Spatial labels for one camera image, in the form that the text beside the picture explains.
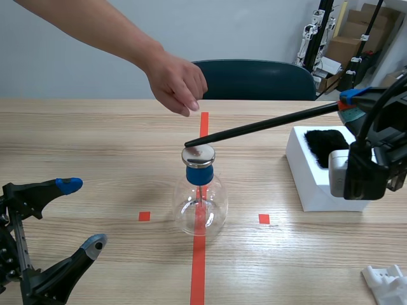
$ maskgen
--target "blue gripper tip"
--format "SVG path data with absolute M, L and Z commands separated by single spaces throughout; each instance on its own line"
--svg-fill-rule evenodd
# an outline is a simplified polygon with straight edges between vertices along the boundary
M 82 179 L 79 178 L 70 178 L 70 179 L 56 179 L 55 183 L 60 191 L 64 195 L 69 195 L 79 191 L 83 185 Z

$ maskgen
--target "dark teal chair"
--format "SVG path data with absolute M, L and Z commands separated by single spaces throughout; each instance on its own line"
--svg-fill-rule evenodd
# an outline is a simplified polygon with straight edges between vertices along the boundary
M 207 83 L 205 100 L 315 100 L 314 79 L 304 68 L 266 60 L 194 62 Z

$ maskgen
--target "robotic arm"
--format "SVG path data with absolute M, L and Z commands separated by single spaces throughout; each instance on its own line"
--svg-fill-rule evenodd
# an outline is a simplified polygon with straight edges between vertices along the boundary
M 346 200 L 378 200 L 386 189 L 402 188 L 407 174 L 407 74 L 389 88 L 351 89 L 338 102 L 268 119 L 185 143 L 208 144 L 252 132 L 338 112 L 356 141 L 349 147 L 346 168 L 329 167 L 333 196 Z M 372 150 L 376 162 L 372 161 Z M 333 189 L 336 172 L 345 173 L 341 189 Z
M 41 272 L 31 264 L 22 221 L 31 216 L 42 219 L 42 211 L 49 202 L 78 191 L 82 184 L 81 179 L 71 178 L 3 186 L 4 195 L 0 197 L 0 294 L 11 281 L 19 281 L 24 305 L 66 304 L 75 284 L 105 247 L 107 236 L 90 237 L 71 257 Z

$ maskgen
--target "wood grain tabletop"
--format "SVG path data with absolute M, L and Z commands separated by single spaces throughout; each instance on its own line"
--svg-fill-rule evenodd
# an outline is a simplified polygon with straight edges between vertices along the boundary
M 322 104 L 200 103 L 210 133 Z M 374 304 L 363 268 L 398 264 L 407 273 L 406 188 L 363 213 L 303 212 L 285 157 L 294 125 L 340 120 L 328 114 L 213 145 L 229 212 L 206 244 L 206 305 Z M 175 227 L 171 200 L 183 144 L 199 130 L 199 113 L 183 118 L 154 100 L 0 100 L 1 185 L 84 180 L 44 219 L 24 221 L 34 267 L 69 257 L 95 233 L 109 237 L 68 305 L 190 304 L 193 237 Z M 143 211 L 150 221 L 139 222 Z M 0 303 L 22 304 L 17 283 Z

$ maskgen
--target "round-bottom flask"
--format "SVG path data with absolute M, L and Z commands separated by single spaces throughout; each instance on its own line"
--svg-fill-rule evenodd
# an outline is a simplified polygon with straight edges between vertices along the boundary
M 186 175 L 176 185 L 172 200 L 177 227 L 185 233 L 214 235 L 228 213 L 228 193 L 214 175 L 215 150 L 209 145 L 185 148 Z

